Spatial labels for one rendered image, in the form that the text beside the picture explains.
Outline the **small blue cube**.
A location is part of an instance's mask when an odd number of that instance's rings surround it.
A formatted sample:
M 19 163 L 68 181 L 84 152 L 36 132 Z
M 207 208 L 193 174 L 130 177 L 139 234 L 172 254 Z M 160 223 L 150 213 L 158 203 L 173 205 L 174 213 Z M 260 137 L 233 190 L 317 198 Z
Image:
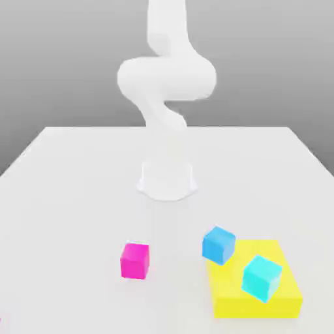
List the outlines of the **small blue cube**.
M 202 241 L 202 256 L 223 266 L 235 250 L 235 235 L 218 226 L 208 232 Z

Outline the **small magenta cube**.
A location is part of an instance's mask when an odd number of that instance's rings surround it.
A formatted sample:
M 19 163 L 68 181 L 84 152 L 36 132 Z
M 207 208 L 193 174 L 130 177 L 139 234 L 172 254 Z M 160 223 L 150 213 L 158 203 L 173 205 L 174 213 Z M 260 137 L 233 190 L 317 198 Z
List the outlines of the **small magenta cube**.
M 127 243 L 120 264 L 123 278 L 145 280 L 150 264 L 149 245 Z

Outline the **small cyan cube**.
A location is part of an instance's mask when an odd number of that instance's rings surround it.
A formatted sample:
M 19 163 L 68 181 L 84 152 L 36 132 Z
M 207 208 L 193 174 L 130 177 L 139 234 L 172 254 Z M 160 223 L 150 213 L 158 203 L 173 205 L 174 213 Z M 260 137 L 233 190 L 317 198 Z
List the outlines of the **small cyan cube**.
M 244 268 L 242 291 L 267 303 L 279 288 L 282 266 L 256 255 Z

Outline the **large yellow box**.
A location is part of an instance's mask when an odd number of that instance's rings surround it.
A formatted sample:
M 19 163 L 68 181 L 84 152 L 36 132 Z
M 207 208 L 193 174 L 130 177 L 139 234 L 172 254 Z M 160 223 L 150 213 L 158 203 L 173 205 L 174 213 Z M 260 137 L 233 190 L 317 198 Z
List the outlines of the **large yellow box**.
M 263 302 L 242 289 L 245 267 L 255 256 L 282 267 L 277 289 Z M 279 242 L 272 239 L 238 239 L 226 264 L 207 261 L 215 318 L 298 318 L 303 297 Z

